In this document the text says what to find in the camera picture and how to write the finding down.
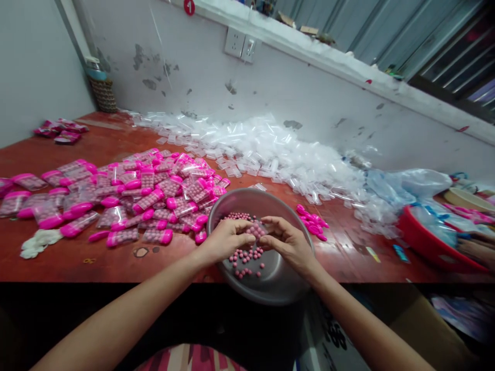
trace woven basket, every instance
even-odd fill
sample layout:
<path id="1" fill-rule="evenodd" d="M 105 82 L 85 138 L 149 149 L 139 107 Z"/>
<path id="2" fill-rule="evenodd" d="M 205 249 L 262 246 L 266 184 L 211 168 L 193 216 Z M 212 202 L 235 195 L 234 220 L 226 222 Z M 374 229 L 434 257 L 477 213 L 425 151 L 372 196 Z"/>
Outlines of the woven basket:
<path id="1" fill-rule="evenodd" d="M 105 81 L 95 80 L 90 76 L 88 78 L 100 110 L 108 113 L 117 112 L 117 103 L 115 103 L 115 97 L 112 92 L 113 81 L 110 79 Z"/>

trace red number sticker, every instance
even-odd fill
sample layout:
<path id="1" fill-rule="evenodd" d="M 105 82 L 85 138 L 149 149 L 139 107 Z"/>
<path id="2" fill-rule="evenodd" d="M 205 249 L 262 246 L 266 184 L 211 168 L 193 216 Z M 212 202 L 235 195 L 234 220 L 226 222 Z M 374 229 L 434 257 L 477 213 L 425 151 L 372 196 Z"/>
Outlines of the red number sticker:
<path id="1" fill-rule="evenodd" d="M 193 15 L 194 11 L 196 10 L 196 6 L 194 5 L 193 0 L 184 0 L 184 10 L 186 11 L 187 15 Z"/>

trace corrugated metal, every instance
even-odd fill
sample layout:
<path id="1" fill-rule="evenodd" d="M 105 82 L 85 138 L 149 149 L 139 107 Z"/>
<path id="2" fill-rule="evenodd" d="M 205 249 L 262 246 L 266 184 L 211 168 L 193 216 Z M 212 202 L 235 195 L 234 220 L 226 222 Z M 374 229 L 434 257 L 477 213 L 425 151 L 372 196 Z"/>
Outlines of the corrugated metal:
<path id="1" fill-rule="evenodd" d="M 411 77 L 411 72 L 420 70 L 482 2 L 278 0 L 275 10 L 294 19 L 297 26 L 315 27 L 330 34 L 336 48 L 353 51 L 357 59 L 367 64 L 377 63 L 382 71 L 390 65 L 402 67 L 402 72 Z"/>

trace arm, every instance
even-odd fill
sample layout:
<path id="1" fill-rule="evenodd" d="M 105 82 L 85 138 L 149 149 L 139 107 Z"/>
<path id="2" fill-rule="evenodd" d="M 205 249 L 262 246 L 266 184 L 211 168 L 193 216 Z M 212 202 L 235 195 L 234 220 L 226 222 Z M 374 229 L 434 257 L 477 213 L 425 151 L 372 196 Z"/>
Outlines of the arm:
<path id="1" fill-rule="evenodd" d="M 414 349 L 325 271 L 300 230 L 279 217 L 267 216 L 262 221 L 270 223 L 274 234 L 281 240 L 268 235 L 261 238 L 261 243 L 279 252 L 309 282 L 371 369 L 433 370 Z"/>
<path id="2" fill-rule="evenodd" d="M 93 314 L 31 370 L 113 370 L 201 269 L 253 242 L 254 236 L 237 235 L 250 225 L 222 221 L 200 248 Z"/>

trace beige bowl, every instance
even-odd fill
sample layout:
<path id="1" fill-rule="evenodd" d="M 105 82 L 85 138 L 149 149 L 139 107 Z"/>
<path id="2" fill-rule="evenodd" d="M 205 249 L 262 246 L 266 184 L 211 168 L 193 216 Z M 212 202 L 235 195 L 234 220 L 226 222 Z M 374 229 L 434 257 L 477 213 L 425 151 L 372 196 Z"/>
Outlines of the beige bowl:
<path id="1" fill-rule="evenodd" d="M 491 203 L 459 188 L 450 188 L 443 196 L 448 202 L 456 206 L 478 211 L 495 212 L 495 207 Z"/>

